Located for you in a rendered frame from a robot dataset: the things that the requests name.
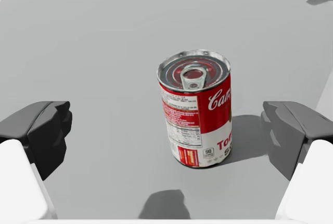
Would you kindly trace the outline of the red and white can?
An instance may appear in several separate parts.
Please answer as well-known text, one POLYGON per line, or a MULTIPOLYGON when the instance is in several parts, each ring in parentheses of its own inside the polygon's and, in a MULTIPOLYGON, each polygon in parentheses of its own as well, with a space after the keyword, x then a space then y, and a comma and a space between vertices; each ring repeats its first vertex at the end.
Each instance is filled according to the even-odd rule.
POLYGON ((207 168, 232 149, 231 66, 205 49, 164 60, 157 79, 173 156, 182 165, 207 168))

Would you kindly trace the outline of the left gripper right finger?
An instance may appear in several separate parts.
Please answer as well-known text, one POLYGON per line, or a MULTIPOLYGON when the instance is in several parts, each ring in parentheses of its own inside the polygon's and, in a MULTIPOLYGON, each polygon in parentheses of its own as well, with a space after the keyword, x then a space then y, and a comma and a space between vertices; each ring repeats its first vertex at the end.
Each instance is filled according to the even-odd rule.
POLYGON ((263 108, 269 160, 289 180, 275 218, 333 220, 333 119, 291 101, 263 108))

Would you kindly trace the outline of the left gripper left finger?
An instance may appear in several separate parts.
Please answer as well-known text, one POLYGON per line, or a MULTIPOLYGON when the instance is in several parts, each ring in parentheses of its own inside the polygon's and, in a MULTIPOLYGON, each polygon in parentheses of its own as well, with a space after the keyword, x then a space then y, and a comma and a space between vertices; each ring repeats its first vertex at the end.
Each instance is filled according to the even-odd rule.
POLYGON ((0 121, 0 220, 56 219, 44 181, 62 164, 69 101, 36 102, 0 121))

